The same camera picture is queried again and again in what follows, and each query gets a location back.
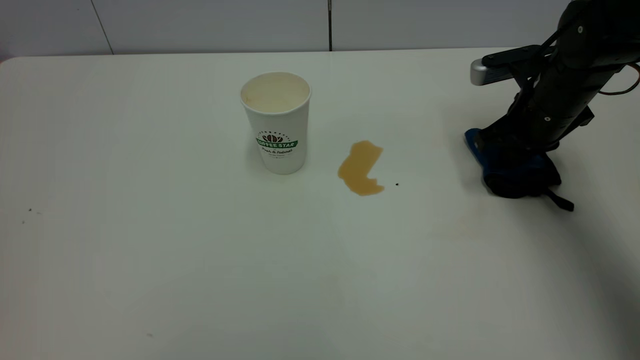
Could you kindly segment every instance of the coffee star logo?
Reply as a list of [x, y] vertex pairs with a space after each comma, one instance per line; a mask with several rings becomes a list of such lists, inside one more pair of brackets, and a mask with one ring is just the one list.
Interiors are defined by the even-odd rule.
[[291, 141], [291, 139], [277, 131], [261, 131], [258, 133], [258, 137], [256, 138], [258, 144], [264, 147], [273, 147], [277, 149], [286, 149], [291, 147], [296, 147], [298, 141]]

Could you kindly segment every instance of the cup rim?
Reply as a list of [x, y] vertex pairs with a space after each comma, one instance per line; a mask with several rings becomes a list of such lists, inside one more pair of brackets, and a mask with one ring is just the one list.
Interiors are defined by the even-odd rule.
[[[298, 76], [300, 79], [302, 79], [302, 81], [304, 81], [307, 86], [309, 87], [309, 94], [307, 95], [307, 98], [298, 106], [296, 106], [295, 108], [291, 109], [291, 110], [287, 110], [287, 111], [282, 111], [279, 113], [266, 113], [263, 111], [259, 111], [256, 110], [254, 108], [252, 108], [251, 106], [247, 105], [243, 98], [242, 98], [242, 91], [244, 90], [244, 88], [250, 83], [252, 82], [255, 78], [259, 78], [260, 76], [266, 75], [266, 74], [290, 74], [290, 75], [294, 75], [294, 76]], [[244, 85], [242, 86], [242, 88], [240, 88], [240, 102], [242, 103], [242, 105], [244, 106], [245, 109], [250, 110], [256, 114], [260, 114], [260, 115], [265, 115], [265, 116], [279, 116], [279, 115], [286, 115], [288, 113], [292, 113], [298, 109], [300, 109], [301, 107], [303, 107], [304, 105], [306, 105], [309, 102], [309, 99], [311, 99], [311, 84], [309, 84], [309, 82], [303, 78], [302, 76], [296, 74], [295, 72], [291, 72], [291, 71], [267, 71], [267, 72], [263, 72], [262, 74], [256, 75], [254, 77], [252, 77], [251, 79], [249, 79], [246, 83], [244, 83]]]

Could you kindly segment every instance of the white wall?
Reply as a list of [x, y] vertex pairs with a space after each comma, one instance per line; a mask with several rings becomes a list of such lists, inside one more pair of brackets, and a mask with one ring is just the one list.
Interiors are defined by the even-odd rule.
[[110, 53], [90, 0], [0, 2], [0, 61], [14, 56]]
[[[326, 51], [327, 0], [93, 0], [124, 53]], [[333, 0], [333, 49], [540, 44], [568, 0]], [[2, 0], [0, 61], [108, 54], [91, 0]]]
[[93, 0], [114, 53], [329, 50], [326, 0]]
[[333, 49], [540, 44], [569, 0], [333, 0]]

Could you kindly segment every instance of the coffee spill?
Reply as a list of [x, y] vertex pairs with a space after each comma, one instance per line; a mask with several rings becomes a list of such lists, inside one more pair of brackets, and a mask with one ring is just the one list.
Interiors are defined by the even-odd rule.
[[367, 177], [382, 154], [382, 150], [381, 147], [377, 147], [367, 140], [353, 144], [349, 156], [338, 169], [338, 177], [344, 180], [352, 192], [360, 196], [382, 192], [385, 187], [378, 185], [377, 179]]

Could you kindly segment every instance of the black cable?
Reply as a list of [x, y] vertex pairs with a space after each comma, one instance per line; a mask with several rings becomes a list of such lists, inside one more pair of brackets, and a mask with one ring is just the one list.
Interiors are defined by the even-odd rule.
[[613, 95], [622, 95], [622, 94], [627, 94], [632, 92], [635, 88], [638, 87], [638, 85], [640, 85], [640, 66], [638, 66], [638, 64], [636, 63], [629, 63], [627, 64], [628, 66], [631, 66], [632, 68], [634, 68], [636, 71], [638, 71], [638, 80], [636, 80], [636, 83], [631, 85], [630, 88], [626, 89], [625, 91], [619, 91], [619, 92], [604, 92], [604, 91], [599, 91], [599, 94], [602, 95], [609, 95], [609, 96], [613, 96]]

